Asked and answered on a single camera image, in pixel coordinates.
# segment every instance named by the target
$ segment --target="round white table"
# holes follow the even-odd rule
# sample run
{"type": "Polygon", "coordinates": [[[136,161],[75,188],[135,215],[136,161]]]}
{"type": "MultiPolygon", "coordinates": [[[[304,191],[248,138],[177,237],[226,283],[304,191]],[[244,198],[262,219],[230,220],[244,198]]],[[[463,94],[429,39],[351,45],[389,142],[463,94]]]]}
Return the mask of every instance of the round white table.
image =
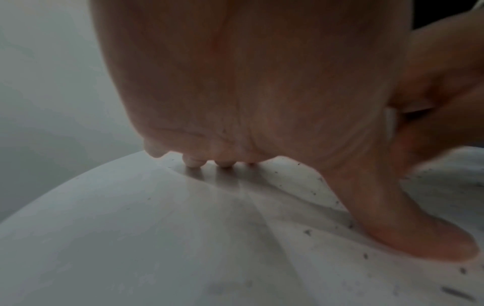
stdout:
{"type": "MultiPolygon", "coordinates": [[[[484,151],[402,182],[484,248],[484,151]]],[[[187,169],[140,152],[0,224],[1,306],[484,305],[484,257],[411,258],[371,240],[317,173],[278,158],[187,169]]]]}

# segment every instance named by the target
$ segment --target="human hand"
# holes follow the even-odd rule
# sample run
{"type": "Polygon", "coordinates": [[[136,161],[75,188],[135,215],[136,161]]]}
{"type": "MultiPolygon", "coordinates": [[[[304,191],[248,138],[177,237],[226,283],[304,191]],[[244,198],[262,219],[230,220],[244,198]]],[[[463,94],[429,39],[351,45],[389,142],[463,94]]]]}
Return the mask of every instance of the human hand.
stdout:
{"type": "Polygon", "coordinates": [[[412,34],[408,64],[391,104],[431,111],[400,124],[391,147],[400,176],[452,148],[484,140],[483,29],[484,10],[478,10],[412,34]]]}
{"type": "Polygon", "coordinates": [[[146,151],[228,166],[287,156],[319,171],[374,238],[462,260],[477,246],[401,190],[383,109],[410,1],[92,1],[107,65],[146,151]]]}

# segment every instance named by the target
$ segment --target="hand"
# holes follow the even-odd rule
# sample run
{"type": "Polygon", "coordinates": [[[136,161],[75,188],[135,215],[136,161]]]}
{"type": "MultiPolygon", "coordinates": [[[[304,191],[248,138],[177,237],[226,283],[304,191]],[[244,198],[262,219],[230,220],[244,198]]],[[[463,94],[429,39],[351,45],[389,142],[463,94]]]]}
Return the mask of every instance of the hand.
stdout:
{"type": "Polygon", "coordinates": [[[128,116],[188,166],[287,156],[326,179],[374,238],[410,254],[478,252],[392,172],[383,108],[403,67],[410,1],[104,0],[92,12],[128,116]]]}
{"type": "Polygon", "coordinates": [[[478,10],[413,33],[392,105],[432,110],[401,124],[391,148],[399,175],[452,148],[484,140],[483,29],[484,10],[478,10]]]}

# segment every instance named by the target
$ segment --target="gray wall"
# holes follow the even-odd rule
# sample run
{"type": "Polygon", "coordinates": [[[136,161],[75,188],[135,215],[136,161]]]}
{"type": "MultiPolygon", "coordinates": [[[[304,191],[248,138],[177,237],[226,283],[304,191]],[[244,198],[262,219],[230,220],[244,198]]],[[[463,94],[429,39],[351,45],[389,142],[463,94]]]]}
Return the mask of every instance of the gray wall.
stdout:
{"type": "Polygon", "coordinates": [[[141,150],[83,0],[0,1],[0,221],[141,150]]]}

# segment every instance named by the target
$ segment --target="white surface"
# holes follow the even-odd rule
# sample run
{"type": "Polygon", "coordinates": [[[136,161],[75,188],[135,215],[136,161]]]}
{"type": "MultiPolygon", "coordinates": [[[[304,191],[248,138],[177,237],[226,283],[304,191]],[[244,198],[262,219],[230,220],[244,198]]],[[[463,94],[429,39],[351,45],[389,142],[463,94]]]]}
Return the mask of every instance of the white surface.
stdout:
{"type": "Polygon", "coordinates": [[[0,1],[0,221],[66,180],[142,149],[84,0],[0,1]]]}
{"type": "MultiPolygon", "coordinates": [[[[404,185],[483,248],[483,178],[484,151],[467,148],[404,185]]],[[[409,258],[351,223],[317,173],[288,159],[197,171],[178,154],[137,153],[0,224],[0,305],[484,304],[482,256],[409,258]]]]}

